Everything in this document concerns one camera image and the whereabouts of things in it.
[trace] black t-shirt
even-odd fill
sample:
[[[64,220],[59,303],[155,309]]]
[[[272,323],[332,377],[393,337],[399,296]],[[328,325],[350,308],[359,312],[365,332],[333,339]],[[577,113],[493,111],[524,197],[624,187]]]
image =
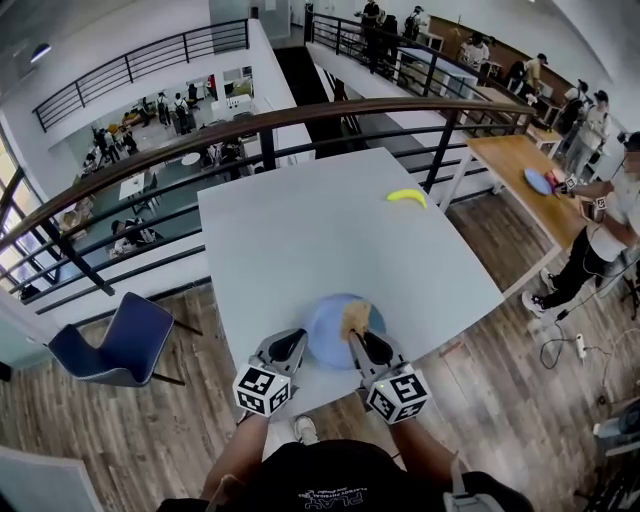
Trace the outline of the black t-shirt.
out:
[[[485,473],[463,477],[470,494],[489,494],[506,512],[533,511],[521,494]],[[158,512],[204,512],[202,500],[165,500]],[[262,464],[235,502],[220,511],[444,510],[442,490],[401,470],[383,450],[359,441],[289,443]]]
[[[364,6],[364,14],[368,14],[369,16],[378,16],[380,14],[380,7],[376,3],[367,3]],[[362,18],[363,25],[373,26],[376,24],[376,20],[373,18]]]

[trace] sneaker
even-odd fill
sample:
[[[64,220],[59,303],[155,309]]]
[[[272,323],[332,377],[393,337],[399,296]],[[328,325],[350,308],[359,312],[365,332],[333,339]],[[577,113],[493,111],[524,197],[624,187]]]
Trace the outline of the sneaker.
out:
[[[305,446],[315,444],[319,441],[316,426],[308,416],[298,416],[293,425],[293,431],[298,442]]]
[[[542,279],[542,282],[546,285],[547,290],[549,290],[549,293],[553,293],[553,292],[555,292],[557,290],[557,288],[553,284],[553,278],[554,277],[556,277],[556,276],[554,276],[551,272],[549,272],[547,270],[547,267],[544,267],[540,271],[540,279]]]
[[[521,298],[524,307],[534,313],[538,318],[542,318],[547,311],[542,307],[542,298],[538,295],[533,295],[531,292],[522,292]]]

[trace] glass panel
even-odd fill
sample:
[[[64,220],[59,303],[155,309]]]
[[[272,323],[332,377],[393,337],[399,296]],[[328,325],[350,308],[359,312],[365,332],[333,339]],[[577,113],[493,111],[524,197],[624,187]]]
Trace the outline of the glass panel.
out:
[[[4,141],[0,139],[0,181],[7,185],[11,176],[13,176],[16,172],[16,166],[7,153],[7,149],[4,145]]]
[[[0,281],[0,286],[2,286],[5,290],[9,291],[13,289],[14,284],[8,279],[3,279],[2,281]]]
[[[15,265],[16,263],[18,263],[21,259],[22,259],[22,255],[18,251],[16,251],[13,247],[9,247],[3,253],[0,254],[0,265],[2,265],[3,269],[7,269],[12,265]],[[33,274],[35,274],[35,272],[27,264],[24,264],[21,267],[15,269],[13,272],[11,272],[11,275],[18,282],[24,281],[27,277],[31,277]]]
[[[18,224],[20,224],[21,220],[22,219],[20,218],[20,215],[18,215],[18,212],[15,211],[14,208],[9,208],[9,211],[7,212],[7,218],[4,221],[4,226],[2,226],[2,231],[8,233]]]
[[[25,215],[29,215],[41,205],[24,178],[20,180],[20,184],[13,194],[13,200]]]

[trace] blue plate on wooden table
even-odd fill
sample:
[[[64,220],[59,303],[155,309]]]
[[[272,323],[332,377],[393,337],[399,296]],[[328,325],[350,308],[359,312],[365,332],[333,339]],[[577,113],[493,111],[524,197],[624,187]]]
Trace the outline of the blue plate on wooden table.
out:
[[[551,184],[547,181],[547,178],[533,169],[524,170],[524,179],[527,180],[529,186],[538,194],[548,196],[553,193],[553,189],[551,188]]]

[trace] ceiling light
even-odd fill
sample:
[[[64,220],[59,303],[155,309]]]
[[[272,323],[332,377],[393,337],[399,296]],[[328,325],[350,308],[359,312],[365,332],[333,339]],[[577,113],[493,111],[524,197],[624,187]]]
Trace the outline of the ceiling light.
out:
[[[38,47],[33,50],[33,54],[31,55],[31,63],[33,64],[35,61],[39,60],[41,57],[44,57],[47,53],[51,51],[51,46],[47,43],[39,44]]]

